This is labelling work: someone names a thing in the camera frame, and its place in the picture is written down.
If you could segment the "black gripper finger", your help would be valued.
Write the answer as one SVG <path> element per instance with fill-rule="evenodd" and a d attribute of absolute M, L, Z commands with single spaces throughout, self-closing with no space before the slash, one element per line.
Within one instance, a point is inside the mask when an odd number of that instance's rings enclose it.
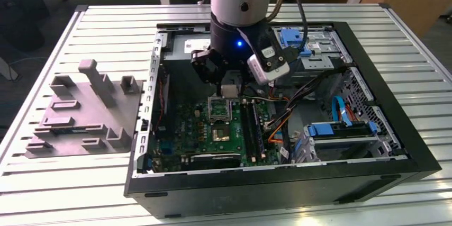
<path fill-rule="evenodd" d="M 255 81 L 255 77 L 251 74 L 240 74 L 242 88 Z"/>
<path fill-rule="evenodd" d="M 214 63 L 215 69 L 210 69 L 208 67 L 208 61 L 211 60 L 211 57 L 214 59 L 218 59 L 220 55 L 215 50 L 194 50 L 191 53 L 191 63 L 192 63 L 192 68 L 200 78 L 200 80 L 206 84 L 214 84 L 216 86 L 216 95 L 222 95 L 222 82 L 223 78 L 226 76 L 226 68 L 224 68 L 224 62 L 220 63 L 220 65 L 216 65 Z"/>

